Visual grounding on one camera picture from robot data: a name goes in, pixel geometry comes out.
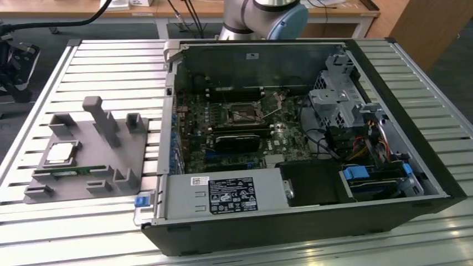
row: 3d printed holder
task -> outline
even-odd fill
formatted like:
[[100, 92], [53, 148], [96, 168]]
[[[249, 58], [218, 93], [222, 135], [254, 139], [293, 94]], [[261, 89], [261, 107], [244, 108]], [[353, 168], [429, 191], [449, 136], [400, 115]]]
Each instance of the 3d printed holder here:
[[53, 134], [24, 191], [24, 203], [139, 193], [148, 119], [128, 114], [127, 119], [115, 120], [101, 104], [97, 96], [83, 101], [95, 121], [76, 122], [68, 113], [52, 116]]

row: wooden desk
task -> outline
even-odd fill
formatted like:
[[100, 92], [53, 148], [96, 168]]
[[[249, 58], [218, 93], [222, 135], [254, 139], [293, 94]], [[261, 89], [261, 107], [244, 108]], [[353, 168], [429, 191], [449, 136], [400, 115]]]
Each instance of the wooden desk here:
[[[4, 23], [71, 22], [91, 18], [100, 0], [0, 0]], [[108, 11], [93, 23], [153, 23], [158, 0], [150, 7], [131, 6], [129, 10]]]
[[[0, 18], [89, 18], [100, 0], [0, 0]], [[100, 18], [154, 17], [158, 0], [150, 7], [105, 12]]]
[[368, 37], [393, 37], [426, 71], [473, 16], [473, 0], [373, 0], [381, 10]]
[[[181, 0], [170, 0], [181, 16], [186, 22], [190, 22], [190, 14]], [[224, 1], [216, 0], [193, 0], [193, 6], [197, 11], [201, 23], [222, 23], [224, 22]], [[325, 9], [309, 6], [309, 23], [325, 24]], [[348, 0], [346, 3], [333, 5], [337, 9], [328, 9], [328, 23], [356, 24], [353, 38], [362, 38], [366, 35], [373, 18], [380, 15], [380, 11], [370, 11], [360, 0]], [[178, 23], [174, 17], [172, 7], [166, 0], [160, 0], [157, 7], [157, 28], [161, 39], [168, 39], [166, 27], [169, 23]], [[306, 32], [314, 33], [314, 26], [309, 25]]]

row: motherboard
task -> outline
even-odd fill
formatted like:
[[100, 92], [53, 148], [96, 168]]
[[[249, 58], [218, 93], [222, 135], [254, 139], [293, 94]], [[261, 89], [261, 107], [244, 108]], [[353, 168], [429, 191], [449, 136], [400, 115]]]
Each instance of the motherboard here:
[[185, 173], [273, 168], [312, 158], [297, 119], [301, 99], [284, 88], [213, 88], [182, 92], [176, 101]]

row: wooden table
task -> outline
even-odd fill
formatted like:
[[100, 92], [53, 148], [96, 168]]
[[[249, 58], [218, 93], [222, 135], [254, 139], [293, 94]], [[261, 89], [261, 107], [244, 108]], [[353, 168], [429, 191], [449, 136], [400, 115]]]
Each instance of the wooden table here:
[[[193, 5], [202, 23], [224, 22], [224, 2], [193, 0]], [[190, 14], [181, 0], [172, 0], [186, 22]], [[328, 21], [324, 8], [309, 9], [309, 23], [356, 24], [353, 37], [361, 38], [380, 15], [370, 11], [360, 0], [349, 0], [328, 9]], [[69, 22], [91, 17], [99, 9], [99, 0], [0, 0], [0, 18], [5, 23]], [[131, 6], [129, 10], [105, 12], [95, 23], [154, 23], [158, 37], [168, 39], [168, 24], [178, 23], [166, 0], [154, 0], [150, 7]]]
[[[91, 18], [100, 0], [0, 0], [4, 23], [71, 22]], [[158, 0], [150, 7], [131, 6], [129, 10], [105, 12], [95, 23], [154, 23]]]
[[[192, 22], [190, 14], [181, 0], [170, 0], [177, 11], [181, 13], [186, 22]], [[224, 22], [224, 1], [220, 0], [193, 0], [194, 9], [197, 11], [201, 23], [222, 23]], [[325, 9], [309, 7], [309, 23], [325, 24], [356, 24], [353, 38], [362, 38], [366, 35], [373, 19], [380, 15], [380, 11], [369, 10], [360, 0], [348, 0], [344, 4], [330, 7], [337, 9], [326, 9], [328, 21], [325, 18]], [[178, 23], [174, 13], [166, 0], [160, 0], [157, 7], [157, 30], [161, 39], [168, 39], [166, 25]]]

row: table leg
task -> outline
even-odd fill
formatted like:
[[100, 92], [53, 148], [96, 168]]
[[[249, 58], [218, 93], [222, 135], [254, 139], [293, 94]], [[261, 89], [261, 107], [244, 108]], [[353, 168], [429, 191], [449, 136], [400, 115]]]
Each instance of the table leg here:
[[168, 20], [157, 18], [154, 20], [157, 35], [160, 39], [169, 39]]
[[366, 36], [369, 26], [373, 22], [373, 19], [374, 19], [373, 17], [365, 17], [361, 19], [361, 21], [353, 31], [352, 38], [364, 38]]
[[59, 33], [57, 27], [49, 27], [49, 31], [51, 31], [51, 34], [57, 34]]

